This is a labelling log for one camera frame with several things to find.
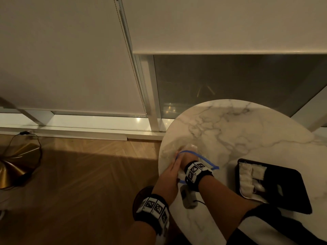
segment round table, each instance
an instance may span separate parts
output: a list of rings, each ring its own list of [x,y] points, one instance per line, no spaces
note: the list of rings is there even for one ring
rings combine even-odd
[[[313,213],[284,210],[320,239],[327,240],[327,147],[306,128],[289,117],[255,103],[215,100],[198,104],[175,119],[164,136],[159,152],[159,175],[174,152],[185,144],[218,165],[214,176],[235,187],[234,168],[239,158],[298,170],[305,183]],[[185,209],[180,192],[170,212],[193,245],[225,244],[206,206]]]

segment wooden floor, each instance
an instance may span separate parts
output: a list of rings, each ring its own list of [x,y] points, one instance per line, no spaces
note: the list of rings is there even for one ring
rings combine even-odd
[[[0,135],[2,148],[11,136]],[[40,138],[41,166],[0,191],[0,244],[118,244],[139,190],[158,178],[159,142]]]

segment sleeve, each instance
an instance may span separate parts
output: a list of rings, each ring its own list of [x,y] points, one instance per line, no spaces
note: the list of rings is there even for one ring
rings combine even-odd
[[[269,204],[248,211],[226,245],[293,245],[324,244],[294,219],[283,217],[280,210]]]

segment black wristband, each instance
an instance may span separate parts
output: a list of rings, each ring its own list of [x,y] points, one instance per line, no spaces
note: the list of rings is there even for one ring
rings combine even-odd
[[[189,164],[186,165],[184,172],[186,174],[185,177],[185,182],[189,186],[189,188],[192,191],[198,192],[199,191],[199,182],[200,180],[206,176],[206,175],[211,175],[212,171],[204,166],[201,162],[199,161],[192,161]]]
[[[151,194],[141,203],[135,215],[135,221],[149,224],[156,234],[161,235],[169,223],[169,207],[163,197]]]

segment black tray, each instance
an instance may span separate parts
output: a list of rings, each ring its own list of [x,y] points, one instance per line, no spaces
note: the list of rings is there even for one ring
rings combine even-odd
[[[264,180],[261,181],[261,183],[266,189],[267,194],[264,196],[264,198],[268,201],[269,204],[304,214],[312,213],[312,207],[305,189],[302,176],[295,169],[289,169],[241,158],[237,161],[237,165],[235,167],[235,186],[236,193],[238,195],[242,196],[240,192],[240,162],[257,164],[267,167],[264,173]],[[283,196],[278,192],[278,185],[280,185],[282,188]]]

